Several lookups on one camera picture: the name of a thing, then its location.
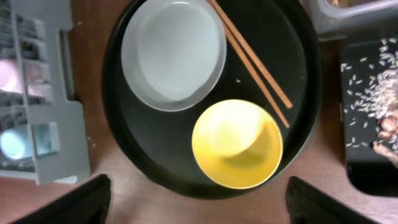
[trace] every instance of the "yellow bowl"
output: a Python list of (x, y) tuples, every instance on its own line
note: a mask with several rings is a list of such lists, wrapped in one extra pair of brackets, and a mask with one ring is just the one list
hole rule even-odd
[(199, 117), (192, 149), (200, 169), (212, 181), (248, 189), (275, 172), (283, 141), (277, 123), (264, 109), (244, 100), (226, 100)]

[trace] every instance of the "gray rack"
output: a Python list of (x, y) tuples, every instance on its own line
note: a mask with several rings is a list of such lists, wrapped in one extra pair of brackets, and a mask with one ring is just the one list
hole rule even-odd
[[(22, 93), (0, 90), (0, 133), (26, 125), (34, 150), (32, 157), (18, 160), (0, 151), (0, 176), (43, 184), (77, 182), (90, 174), (83, 107), (73, 101), (67, 39), (72, 27), (70, 0), (0, 0), (0, 60), (16, 62), (23, 86)], [(31, 66), (41, 71), (39, 81), (27, 78)], [(31, 95), (31, 86), (44, 94)], [(40, 125), (50, 130), (52, 151), (46, 155), (38, 155), (35, 144)]]

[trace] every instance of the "bowl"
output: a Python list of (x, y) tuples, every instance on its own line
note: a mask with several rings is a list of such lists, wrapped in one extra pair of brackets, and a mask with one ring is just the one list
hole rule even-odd
[(187, 109), (209, 94), (226, 60), (222, 22), (204, 0), (148, 0), (123, 36), (121, 63), (132, 92), (160, 111)]
[(199, 117), (192, 149), (200, 169), (212, 181), (231, 189), (249, 189), (276, 171), (283, 140), (276, 121), (260, 106), (226, 100)]

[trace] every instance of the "wooden table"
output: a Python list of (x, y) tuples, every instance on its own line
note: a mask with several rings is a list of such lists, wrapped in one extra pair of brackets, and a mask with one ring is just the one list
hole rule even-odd
[[(284, 192), (296, 175), (349, 207), (382, 223), (398, 223), (398, 199), (357, 191), (344, 167), (340, 123), (338, 43), (323, 45), (325, 102), (320, 120), (296, 161), (259, 190), (227, 200), (205, 201), (177, 195), (146, 179), (122, 153), (108, 128), (101, 102), (101, 72), (108, 37), (128, 0), (73, 0), (75, 28), (70, 34), (75, 88), (85, 109), (93, 176), (113, 181), (109, 223), (258, 224), (288, 223)], [(9, 222), (55, 200), (76, 185), (0, 178), (0, 223)]]

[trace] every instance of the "black blurry object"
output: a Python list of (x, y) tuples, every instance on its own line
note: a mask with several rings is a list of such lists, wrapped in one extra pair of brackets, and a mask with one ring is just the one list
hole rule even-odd
[[(106, 117), (120, 148), (150, 180), (174, 192), (196, 198), (228, 198), (249, 190), (233, 190), (212, 182), (197, 165), (191, 146), (192, 131), (209, 106), (242, 99), (262, 106), (275, 117), (284, 138), (284, 154), (275, 176), (297, 156), (318, 118), (322, 101), (322, 61), (317, 35), (298, 1), (219, 0), (228, 17), (286, 92), (294, 107), (286, 109), (290, 129), (277, 119), (272, 106), (251, 78), (233, 48), (215, 89), (199, 104), (179, 112), (161, 112), (142, 103), (123, 75), (120, 48), (124, 30), (142, 0), (123, 12), (109, 40), (103, 69)], [(265, 80), (268, 89), (271, 87)]]
[(111, 201), (111, 181), (101, 174), (14, 224), (102, 224)]
[[(356, 142), (366, 142), (369, 146), (359, 145), (359, 147), (345, 147), (347, 175), (350, 182), (360, 191), (380, 196), (398, 197), (398, 169), (384, 156), (376, 154), (372, 149), (372, 142), (379, 140), (375, 128), (378, 126), (375, 118), (368, 118), (364, 112), (351, 110), (349, 106), (357, 100), (355, 96), (347, 94), (347, 90), (352, 92), (364, 92), (369, 88), (370, 76), (375, 76), (386, 69), (379, 63), (379, 48), (383, 46), (381, 39), (398, 39), (398, 20), (387, 22), (384, 25), (368, 29), (364, 32), (350, 36), (341, 51), (341, 63), (352, 65), (351, 70), (345, 70), (341, 75), (342, 109), (347, 109), (347, 113), (342, 112), (345, 144), (356, 138)], [(398, 44), (388, 42), (388, 49), (385, 53), (398, 51)], [(365, 62), (360, 62), (361, 58), (367, 57)], [(374, 65), (374, 69), (369, 68), (369, 64)], [(357, 80), (363, 80), (360, 85), (349, 86), (349, 79), (356, 74)], [(352, 119), (356, 118), (358, 125), (350, 126)], [(368, 122), (367, 128), (363, 128), (364, 122)]]
[(289, 179), (285, 198), (291, 224), (376, 224), (297, 177)]

